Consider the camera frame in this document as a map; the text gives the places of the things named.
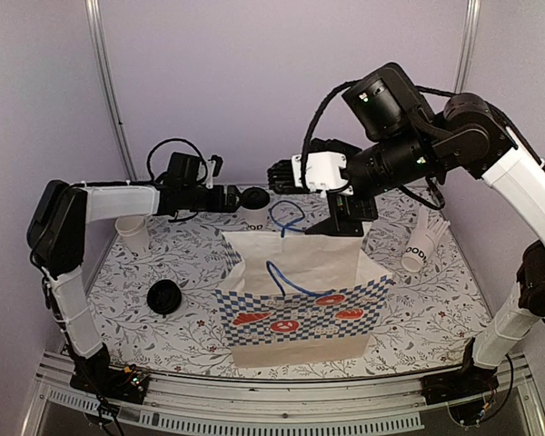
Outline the black plastic cup lid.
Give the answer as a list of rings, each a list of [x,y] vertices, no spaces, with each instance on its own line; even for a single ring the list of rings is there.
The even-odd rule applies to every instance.
[[[271,201],[269,193],[261,187],[250,187],[241,193],[241,207],[257,211],[265,209]]]

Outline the checkered paper takeout bag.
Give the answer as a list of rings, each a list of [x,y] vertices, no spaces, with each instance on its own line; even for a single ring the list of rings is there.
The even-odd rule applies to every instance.
[[[391,271],[353,237],[307,235],[305,213],[273,217],[276,232],[226,232],[230,271],[215,295],[226,344],[239,368],[356,359],[393,286]]]

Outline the stack of white paper cups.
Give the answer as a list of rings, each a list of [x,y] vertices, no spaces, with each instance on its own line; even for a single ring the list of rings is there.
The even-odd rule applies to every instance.
[[[114,222],[114,228],[129,251],[138,258],[150,255],[150,237],[145,216],[124,216]]]

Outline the stack of black cup lids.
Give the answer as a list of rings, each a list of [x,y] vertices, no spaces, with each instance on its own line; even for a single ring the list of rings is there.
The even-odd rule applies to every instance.
[[[146,295],[148,307],[162,316],[175,312],[182,300],[183,295],[179,286],[169,279],[154,283]]]

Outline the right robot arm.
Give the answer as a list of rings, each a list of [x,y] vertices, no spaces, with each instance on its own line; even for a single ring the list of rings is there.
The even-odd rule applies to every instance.
[[[508,116],[476,94],[449,93],[441,112],[426,101],[428,89],[388,63],[361,79],[337,86],[361,123],[369,149],[310,136],[291,159],[292,177],[305,192],[332,199],[320,233],[341,222],[375,218],[377,195],[425,179],[443,183],[461,168],[499,193],[537,235],[522,256],[509,299],[465,347],[458,370],[421,381],[427,397],[470,396],[495,388],[502,358],[545,318],[545,163]]]

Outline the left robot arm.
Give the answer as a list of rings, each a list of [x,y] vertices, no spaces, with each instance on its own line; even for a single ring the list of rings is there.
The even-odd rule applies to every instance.
[[[26,231],[29,262],[40,272],[45,306],[76,371],[98,394],[110,393],[117,377],[87,301],[84,261],[90,232],[109,231],[117,218],[159,216],[181,223],[180,212],[236,213],[241,206],[236,185],[215,181],[223,158],[204,156],[187,139],[162,140],[145,166],[144,180],[49,181]]]

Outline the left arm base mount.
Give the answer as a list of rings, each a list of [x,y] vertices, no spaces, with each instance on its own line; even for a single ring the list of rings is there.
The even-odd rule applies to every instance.
[[[122,369],[105,365],[91,368],[86,364],[76,364],[70,386],[106,399],[141,405],[144,403],[149,381],[149,372],[134,364]]]

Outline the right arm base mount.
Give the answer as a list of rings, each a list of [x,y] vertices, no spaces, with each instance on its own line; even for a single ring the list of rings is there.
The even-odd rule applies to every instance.
[[[487,391],[494,391],[498,387],[496,370],[475,366],[421,378],[421,395],[428,405],[459,400]]]

